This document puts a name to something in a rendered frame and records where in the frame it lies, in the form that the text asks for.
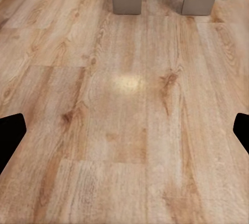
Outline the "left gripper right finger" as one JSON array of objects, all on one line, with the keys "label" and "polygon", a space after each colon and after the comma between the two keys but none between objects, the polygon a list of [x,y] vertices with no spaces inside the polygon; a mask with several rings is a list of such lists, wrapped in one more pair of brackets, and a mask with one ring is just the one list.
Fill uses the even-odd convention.
[{"label": "left gripper right finger", "polygon": [[249,115],[238,113],[233,125],[233,132],[249,153]]}]

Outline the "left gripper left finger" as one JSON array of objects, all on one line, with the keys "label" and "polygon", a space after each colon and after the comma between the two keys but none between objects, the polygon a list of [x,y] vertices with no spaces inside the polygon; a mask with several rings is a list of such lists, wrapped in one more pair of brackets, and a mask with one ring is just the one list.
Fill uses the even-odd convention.
[{"label": "left gripper left finger", "polygon": [[0,119],[0,174],[26,133],[21,113]]}]

